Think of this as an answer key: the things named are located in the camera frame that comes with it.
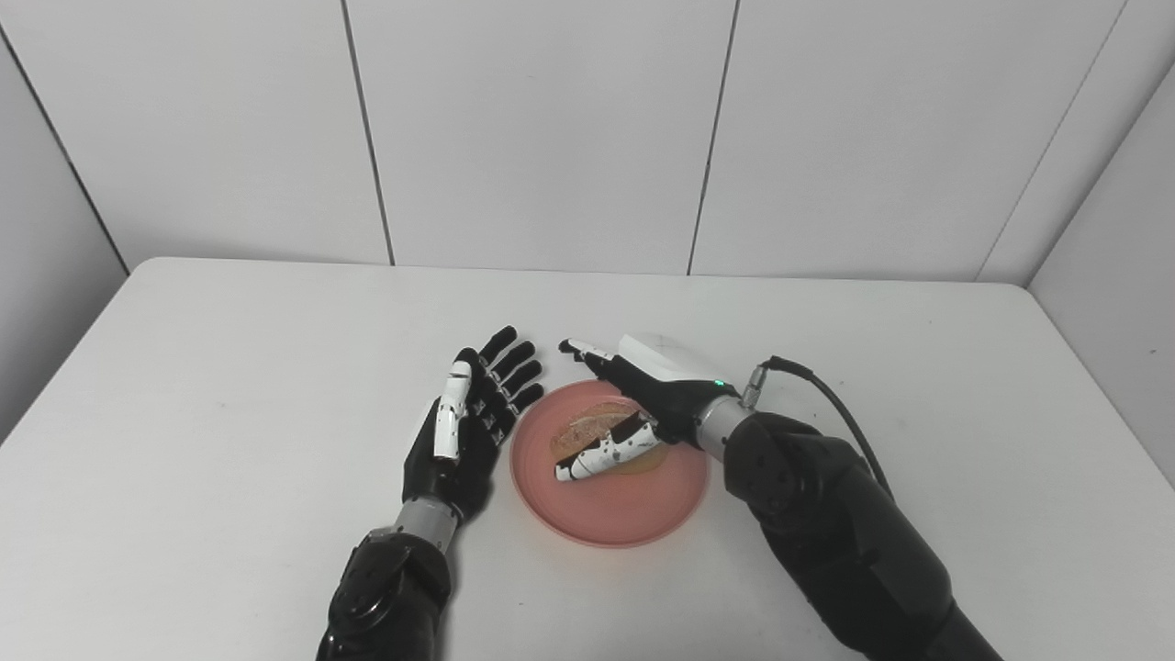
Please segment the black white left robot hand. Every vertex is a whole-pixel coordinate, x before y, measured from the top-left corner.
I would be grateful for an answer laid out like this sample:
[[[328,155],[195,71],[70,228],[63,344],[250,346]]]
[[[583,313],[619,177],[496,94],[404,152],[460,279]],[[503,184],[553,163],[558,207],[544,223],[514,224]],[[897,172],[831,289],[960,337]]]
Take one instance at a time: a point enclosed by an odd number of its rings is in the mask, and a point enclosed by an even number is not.
[[[470,522],[486,507],[503,444],[544,397],[532,342],[506,325],[482,350],[454,357],[442,393],[425,410],[404,463],[404,503],[431,499]]]

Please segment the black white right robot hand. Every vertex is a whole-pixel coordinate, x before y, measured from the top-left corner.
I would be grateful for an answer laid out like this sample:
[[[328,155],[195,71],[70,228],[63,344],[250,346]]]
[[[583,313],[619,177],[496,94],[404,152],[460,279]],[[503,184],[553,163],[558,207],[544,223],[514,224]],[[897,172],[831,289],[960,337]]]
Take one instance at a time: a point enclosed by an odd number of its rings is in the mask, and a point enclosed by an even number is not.
[[[732,431],[748,418],[734,386],[683,365],[658,343],[625,335],[616,352],[576,339],[562,340],[558,350],[638,406],[575,456],[555,463],[553,477],[560,483],[600,475],[657,446],[682,443],[723,463]]]

